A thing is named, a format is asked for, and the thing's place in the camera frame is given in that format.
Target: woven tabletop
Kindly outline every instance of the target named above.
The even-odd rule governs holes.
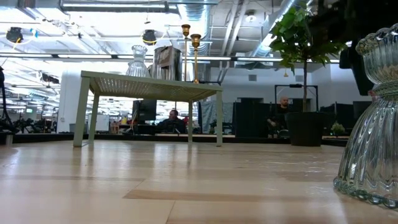
[[[154,78],[130,77],[82,71],[90,78],[90,90],[100,96],[120,96],[148,100],[198,101],[223,91],[222,87]]]

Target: brass candlestick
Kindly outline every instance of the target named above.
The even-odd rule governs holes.
[[[195,48],[195,79],[193,81],[194,83],[199,83],[199,79],[198,79],[198,47],[200,46],[200,37],[201,37],[201,35],[199,35],[199,34],[191,35],[192,47]]]
[[[189,35],[189,28],[190,25],[184,24],[182,27],[182,34],[185,36],[185,70],[184,70],[184,81],[187,81],[187,42],[188,42],[188,35]]]

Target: tree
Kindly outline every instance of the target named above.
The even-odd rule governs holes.
[[[304,64],[304,95],[303,112],[307,110],[307,65],[311,60],[325,66],[330,63],[328,55],[337,56],[345,47],[345,44],[326,41],[323,43],[312,43],[312,37],[308,30],[307,21],[309,15],[305,7],[296,9],[291,7],[284,14],[282,20],[276,22],[271,30],[274,41],[270,44],[273,51],[279,51],[282,57],[281,65],[290,68],[294,73],[294,63]]]

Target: ribbed glass vase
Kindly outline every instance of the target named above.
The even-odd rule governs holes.
[[[150,73],[144,63],[145,54],[148,51],[147,48],[141,45],[134,45],[131,47],[131,49],[134,60],[129,63],[129,68],[126,72],[126,75],[150,78]]]
[[[360,200],[398,208],[398,24],[369,34],[356,50],[379,98],[356,123],[333,184]]]

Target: computer monitor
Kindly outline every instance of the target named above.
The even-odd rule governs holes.
[[[137,111],[138,121],[155,121],[156,104],[157,100],[135,100],[132,103],[132,113]]]
[[[358,119],[371,104],[372,101],[354,101],[354,118]]]

